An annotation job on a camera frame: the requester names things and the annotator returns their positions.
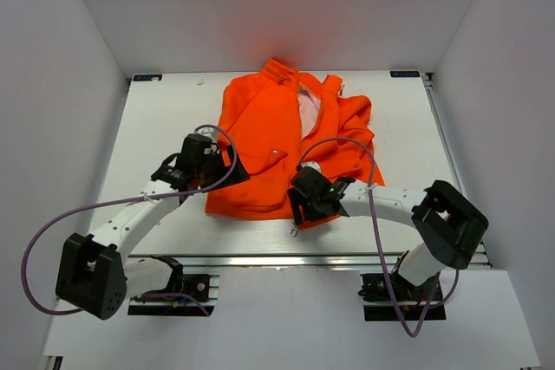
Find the aluminium table front rail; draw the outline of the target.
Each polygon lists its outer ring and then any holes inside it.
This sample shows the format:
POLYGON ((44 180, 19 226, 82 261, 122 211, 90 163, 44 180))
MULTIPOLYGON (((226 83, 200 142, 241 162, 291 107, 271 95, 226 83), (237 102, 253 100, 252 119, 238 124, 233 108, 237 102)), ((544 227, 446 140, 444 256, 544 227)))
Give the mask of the aluminium table front rail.
POLYGON ((187 267, 324 267, 335 269, 365 269, 379 267, 378 255, 307 255, 307 256, 178 256, 169 255, 187 267))

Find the blue table label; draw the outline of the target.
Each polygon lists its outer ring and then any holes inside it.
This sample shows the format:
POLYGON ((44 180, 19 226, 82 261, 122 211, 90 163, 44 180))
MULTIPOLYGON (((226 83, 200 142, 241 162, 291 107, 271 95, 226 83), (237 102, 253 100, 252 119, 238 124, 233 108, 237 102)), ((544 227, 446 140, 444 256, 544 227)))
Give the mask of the blue table label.
POLYGON ((420 72, 415 70, 390 70, 389 75, 392 78, 420 78, 420 72))
POLYGON ((161 81, 162 75, 159 74, 146 74, 146 75, 134 75, 132 82, 150 82, 150 81, 161 81))

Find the aluminium table rail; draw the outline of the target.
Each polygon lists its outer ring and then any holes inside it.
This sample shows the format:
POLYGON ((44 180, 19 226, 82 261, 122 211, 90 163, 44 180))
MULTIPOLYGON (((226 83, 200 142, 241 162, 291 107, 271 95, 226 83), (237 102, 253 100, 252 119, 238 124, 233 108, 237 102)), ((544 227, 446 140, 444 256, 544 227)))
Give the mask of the aluminium table rail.
POLYGON ((378 255, 307 255, 307 256, 178 256, 169 255, 187 267, 324 267, 335 269, 365 269, 379 267, 378 255))
POLYGON ((432 97, 433 81, 429 75, 421 78, 455 184, 436 179, 425 189, 423 201, 412 209, 411 219, 436 260, 452 269, 466 269, 489 222, 460 189, 453 153, 432 97))

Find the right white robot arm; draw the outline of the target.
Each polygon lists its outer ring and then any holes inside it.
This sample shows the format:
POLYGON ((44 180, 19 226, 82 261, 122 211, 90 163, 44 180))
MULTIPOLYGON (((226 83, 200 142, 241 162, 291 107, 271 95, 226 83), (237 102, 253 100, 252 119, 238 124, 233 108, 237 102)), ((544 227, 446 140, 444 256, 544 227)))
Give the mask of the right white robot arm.
POLYGON ((411 191, 351 177, 330 181, 306 166, 293 177, 288 197, 297 227, 336 216, 375 216, 417 230, 422 243, 404 256, 391 278, 393 292, 404 300, 445 268, 467 269, 489 227, 486 216, 444 180, 411 191))

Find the right blue table label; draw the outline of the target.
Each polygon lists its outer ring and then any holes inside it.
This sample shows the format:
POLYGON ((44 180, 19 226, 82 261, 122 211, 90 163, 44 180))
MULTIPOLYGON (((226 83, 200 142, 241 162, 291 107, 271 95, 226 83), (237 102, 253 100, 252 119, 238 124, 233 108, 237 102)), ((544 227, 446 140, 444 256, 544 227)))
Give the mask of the right blue table label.
POLYGON ((390 70, 389 75, 392 78, 420 78, 420 72, 415 70, 390 70))

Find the aluminium table right rail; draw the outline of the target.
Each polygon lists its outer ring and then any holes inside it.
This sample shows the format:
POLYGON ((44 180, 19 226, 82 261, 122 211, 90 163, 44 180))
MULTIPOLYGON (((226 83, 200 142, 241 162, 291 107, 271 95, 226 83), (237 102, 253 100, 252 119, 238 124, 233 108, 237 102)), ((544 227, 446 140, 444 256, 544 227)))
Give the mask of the aluminium table right rail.
POLYGON ((466 269, 489 222, 460 189, 453 153, 432 97, 433 81, 429 75, 421 78, 455 184, 436 179, 425 189, 423 201, 412 209, 411 219, 436 260, 452 269, 466 269))

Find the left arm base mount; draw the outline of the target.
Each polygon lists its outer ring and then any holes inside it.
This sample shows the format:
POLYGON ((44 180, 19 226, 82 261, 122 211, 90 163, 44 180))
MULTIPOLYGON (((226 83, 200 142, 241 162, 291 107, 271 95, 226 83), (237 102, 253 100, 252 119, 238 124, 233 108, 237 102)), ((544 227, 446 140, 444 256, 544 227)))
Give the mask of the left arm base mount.
POLYGON ((165 290, 132 298, 130 316, 208 317, 219 297, 219 275, 184 274, 175 295, 165 290))

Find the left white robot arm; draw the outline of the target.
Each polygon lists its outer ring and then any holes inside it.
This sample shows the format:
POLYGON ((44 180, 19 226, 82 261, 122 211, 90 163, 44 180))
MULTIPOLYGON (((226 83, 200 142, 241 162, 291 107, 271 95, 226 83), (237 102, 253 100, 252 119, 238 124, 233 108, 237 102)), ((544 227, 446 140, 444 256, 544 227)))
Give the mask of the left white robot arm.
POLYGON ((210 133, 188 134, 178 153, 166 157, 137 198, 87 235, 66 239, 55 286, 58 298, 101 320, 126 299, 193 302, 184 290, 183 266, 169 256, 132 262, 138 243, 191 196, 249 179, 232 139, 219 144, 210 133))

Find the orange zip-up jacket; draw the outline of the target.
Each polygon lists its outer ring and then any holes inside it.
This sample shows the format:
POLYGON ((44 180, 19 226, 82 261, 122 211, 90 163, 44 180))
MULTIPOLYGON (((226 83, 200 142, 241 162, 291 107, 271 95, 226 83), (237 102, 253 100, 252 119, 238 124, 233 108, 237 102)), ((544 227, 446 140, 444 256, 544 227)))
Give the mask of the orange zip-up jacket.
POLYGON ((211 191, 205 212, 243 220, 291 219, 287 196, 300 160, 315 162, 331 181, 351 177, 383 185, 368 124, 368 97, 343 96, 343 80, 289 68, 270 59, 257 73, 225 88, 219 127, 233 142, 250 179, 211 191))

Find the left blue table label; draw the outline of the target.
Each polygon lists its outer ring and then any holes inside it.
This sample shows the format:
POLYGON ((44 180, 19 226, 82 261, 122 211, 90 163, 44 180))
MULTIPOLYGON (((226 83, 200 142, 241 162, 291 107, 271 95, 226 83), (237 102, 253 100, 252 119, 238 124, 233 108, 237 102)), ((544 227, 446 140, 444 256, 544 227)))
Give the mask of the left blue table label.
POLYGON ((150 81, 161 81, 162 75, 159 74, 146 74, 146 75, 134 75, 132 82, 150 82, 150 81))

